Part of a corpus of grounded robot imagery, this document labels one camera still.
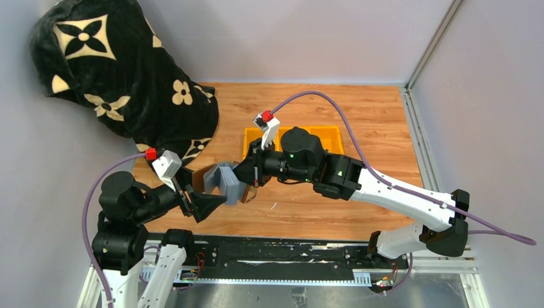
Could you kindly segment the brown leather card holder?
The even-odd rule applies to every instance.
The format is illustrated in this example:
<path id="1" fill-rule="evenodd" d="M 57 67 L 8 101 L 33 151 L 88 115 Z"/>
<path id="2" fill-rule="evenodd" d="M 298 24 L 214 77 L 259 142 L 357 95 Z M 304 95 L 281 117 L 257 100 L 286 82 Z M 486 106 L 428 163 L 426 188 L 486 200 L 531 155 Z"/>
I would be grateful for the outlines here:
<path id="1" fill-rule="evenodd" d="M 194 171 L 192 185 L 201 193 L 212 194 L 215 190 L 226 197 L 225 205 L 249 203 L 257 196 L 257 189 L 240 181 L 234 169 L 239 165 L 236 161 L 219 162 Z"/>

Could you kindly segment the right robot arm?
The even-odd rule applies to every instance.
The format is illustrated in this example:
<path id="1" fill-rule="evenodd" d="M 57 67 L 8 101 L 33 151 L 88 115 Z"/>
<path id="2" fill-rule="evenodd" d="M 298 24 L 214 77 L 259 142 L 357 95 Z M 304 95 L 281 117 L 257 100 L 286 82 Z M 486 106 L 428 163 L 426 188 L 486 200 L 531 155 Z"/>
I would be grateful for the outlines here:
<path id="1" fill-rule="evenodd" d="M 262 148 L 261 140 L 250 144 L 246 158 L 234 169 L 237 179 L 262 187 L 275 177 L 308 182 L 314 192 L 331 199 L 361 201 L 393 210 L 414 223 L 390 231 L 372 233 L 369 255 L 395 259 L 403 254 L 429 250 L 446 257 L 460 257 L 468 241 L 468 223 L 457 209 L 467 210 L 470 195 L 433 192 L 375 171 L 346 155 L 330 153 L 318 136 L 294 127 L 274 145 Z"/>

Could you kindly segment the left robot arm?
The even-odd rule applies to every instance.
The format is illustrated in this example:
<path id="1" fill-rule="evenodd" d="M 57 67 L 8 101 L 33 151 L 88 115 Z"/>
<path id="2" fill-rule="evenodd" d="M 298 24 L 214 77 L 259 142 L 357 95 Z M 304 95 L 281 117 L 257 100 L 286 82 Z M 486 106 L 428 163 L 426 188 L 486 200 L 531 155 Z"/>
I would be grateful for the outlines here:
<path id="1" fill-rule="evenodd" d="M 161 239 L 151 277 L 139 293 L 149 239 L 145 224 L 176 207 L 200 222 L 225 202 L 225 196 L 197 192 L 191 185 L 182 191 L 166 184 L 152 189 L 127 171 L 108 175 L 101 183 L 102 210 L 90 245 L 93 266 L 102 283 L 102 306 L 165 307 L 182 264 L 195 264 L 201 271 L 207 256 L 196 249 L 190 230 L 169 229 Z"/>

